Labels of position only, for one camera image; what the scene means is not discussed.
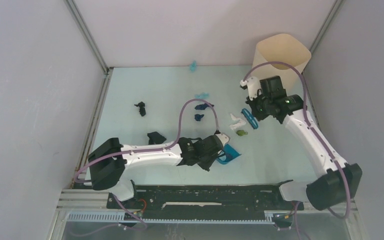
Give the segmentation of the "blue hand brush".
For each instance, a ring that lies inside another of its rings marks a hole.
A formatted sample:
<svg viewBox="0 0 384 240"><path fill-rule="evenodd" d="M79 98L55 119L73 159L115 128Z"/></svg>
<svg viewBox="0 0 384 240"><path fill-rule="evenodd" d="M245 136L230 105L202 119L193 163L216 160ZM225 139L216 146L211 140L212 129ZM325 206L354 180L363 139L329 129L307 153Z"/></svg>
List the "blue hand brush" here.
<svg viewBox="0 0 384 240"><path fill-rule="evenodd" d="M252 113L247 108L243 108L241 110L241 114L246 118L246 120L254 130L259 128L257 119L252 115Z"/></svg>

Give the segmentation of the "blue plastic dustpan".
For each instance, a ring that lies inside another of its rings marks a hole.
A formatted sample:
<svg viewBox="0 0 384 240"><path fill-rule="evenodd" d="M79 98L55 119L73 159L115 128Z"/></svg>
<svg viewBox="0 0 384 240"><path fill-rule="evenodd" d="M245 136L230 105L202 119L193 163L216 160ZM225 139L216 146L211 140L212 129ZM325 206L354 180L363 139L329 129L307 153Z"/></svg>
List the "blue plastic dustpan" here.
<svg viewBox="0 0 384 240"><path fill-rule="evenodd" d="M222 165L227 165L240 156L241 154L237 150L235 150L230 144L226 144L221 153L216 158L216 161Z"/></svg>

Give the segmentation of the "white paper scrap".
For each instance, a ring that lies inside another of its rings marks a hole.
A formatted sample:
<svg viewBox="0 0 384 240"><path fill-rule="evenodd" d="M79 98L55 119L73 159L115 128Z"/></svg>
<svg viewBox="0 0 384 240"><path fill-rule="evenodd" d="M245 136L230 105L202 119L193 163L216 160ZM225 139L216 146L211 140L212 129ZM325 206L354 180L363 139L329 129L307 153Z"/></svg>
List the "white paper scrap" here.
<svg viewBox="0 0 384 240"><path fill-rule="evenodd" d="M234 121L234 123L229 125L229 128L231 130L234 131L234 130L236 130L240 127L243 127L247 124L247 122L244 119L242 119L241 117L237 117L233 113L230 113L229 115L230 115L231 119Z"/></svg>

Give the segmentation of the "green paper scrap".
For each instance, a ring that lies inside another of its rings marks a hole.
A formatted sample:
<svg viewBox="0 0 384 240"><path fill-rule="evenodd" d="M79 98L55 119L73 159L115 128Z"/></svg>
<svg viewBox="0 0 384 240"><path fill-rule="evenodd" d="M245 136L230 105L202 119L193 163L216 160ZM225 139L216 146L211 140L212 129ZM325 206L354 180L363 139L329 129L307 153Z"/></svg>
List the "green paper scrap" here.
<svg viewBox="0 0 384 240"><path fill-rule="evenodd" d="M243 129L237 130L235 133L240 137L248 135L248 132Z"/></svg>

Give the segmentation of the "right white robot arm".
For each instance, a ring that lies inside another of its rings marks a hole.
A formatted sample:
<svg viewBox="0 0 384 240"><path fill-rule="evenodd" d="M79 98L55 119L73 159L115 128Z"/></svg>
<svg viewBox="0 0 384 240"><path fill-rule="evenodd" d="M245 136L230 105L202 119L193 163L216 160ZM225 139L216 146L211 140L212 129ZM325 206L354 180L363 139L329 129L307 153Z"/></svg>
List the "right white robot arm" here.
<svg viewBox="0 0 384 240"><path fill-rule="evenodd" d="M301 143L317 178L313 182L282 183L271 194L271 204L284 209L291 201L310 202L319 211L332 211L333 206L346 203L349 211L363 171L334 150L305 108L304 99L298 94L288 95L279 76L262 80L249 77L239 84L248 92L245 102L257 121L273 117Z"/></svg>

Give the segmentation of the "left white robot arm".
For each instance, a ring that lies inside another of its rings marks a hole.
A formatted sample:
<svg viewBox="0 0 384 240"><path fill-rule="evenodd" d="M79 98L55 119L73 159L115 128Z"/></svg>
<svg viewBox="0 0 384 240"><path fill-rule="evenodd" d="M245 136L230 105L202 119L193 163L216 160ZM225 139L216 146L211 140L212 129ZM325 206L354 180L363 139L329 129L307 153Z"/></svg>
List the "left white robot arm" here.
<svg viewBox="0 0 384 240"><path fill-rule="evenodd" d="M178 142L157 145L122 145L117 137L108 139L88 156L88 162L103 160L86 170L85 181L95 191L108 191L125 208L133 208L138 194L133 180L123 173L139 167L194 166L209 171L230 138L219 131L204 139L181 137Z"/></svg>

